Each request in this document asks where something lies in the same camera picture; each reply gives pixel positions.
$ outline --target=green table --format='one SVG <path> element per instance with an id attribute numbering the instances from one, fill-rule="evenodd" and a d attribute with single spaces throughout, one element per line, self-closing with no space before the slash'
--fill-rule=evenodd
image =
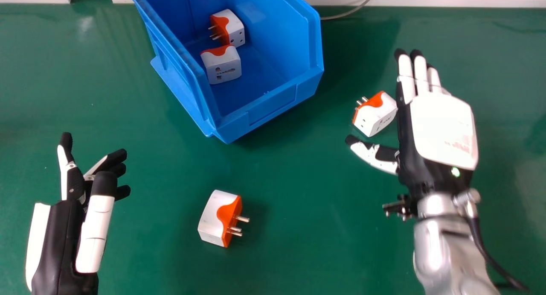
<path id="1" fill-rule="evenodd" d="M 59 199 L 63 131 L 82 169 L 129 152 L 121 182 L 133 194 L 113 213 L 101 295 L 423 294 L 413 222 L 381 210 L 404 188 L 343 142 L 355 99 L 394 94 L 397 47 L 421 48 L 473 106 L 486 245 L 546 293 L 545 11 L 368 8 L 322 32 L 317 94 L 224 145 L 203 137 L 150 66 L 133 6 L 1 5 L 0 294 L 28 293 L 33 204 Z M 396 145 L 395 126 L 375 141 Z M 228 250 L 197 234 L 214 189 L 241 195 L 252 219 Z"/>

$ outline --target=blue storage box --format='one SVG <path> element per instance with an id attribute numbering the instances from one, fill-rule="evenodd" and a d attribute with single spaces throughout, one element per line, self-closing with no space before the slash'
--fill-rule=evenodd
<path id="1" fill-rule="evenodd" d="M 156 53 L 152 66 L 206 136 L 231 143 L 314 95 L 324 65 L 320 18 L 304 0 L 133 0 Z M 209 85 L 200 54 L 219 47 L 209 17 L 244 23 L 242 77 Z"/>

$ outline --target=power plug adapter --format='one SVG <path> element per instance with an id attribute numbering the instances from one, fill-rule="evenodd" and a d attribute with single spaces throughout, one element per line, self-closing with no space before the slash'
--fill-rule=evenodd
<path id="1" fill-rule="evenodd" d="M 226 45 L 201 53 L 201 60 L 209 83 L 216 85 L 238 79 L 242 76 L 241 58 L 234 46 Z"/>
<path id="2" fill-rule="evenodd" d="M 387 127 L 398 112 L 396 101 L 385 91 L 374 95 L 371 99 L 362 97 L 357 101 L 353 116 L 353 125 L 364 135 L 371 137 Z"/>
<path id="3" fill-rule="evenodd" d="M 244 36 L 244 25 L 242 21 L 231 11 L 226 9 L 210 16 L 209 30 L 213 33 L 213 40 L 220 40 L 222 45 L 233 45 L 239 47 L 246 43 Z"/>
<path id="4" fill-rule="evenodd" d="M 250 221 L 242 217 L 241 212 L 240 196 L 221 190 L 212 192 L 197 227 L 201 240 L 227 248 L 233 235 L 242 236 L 237 223 Z"/>

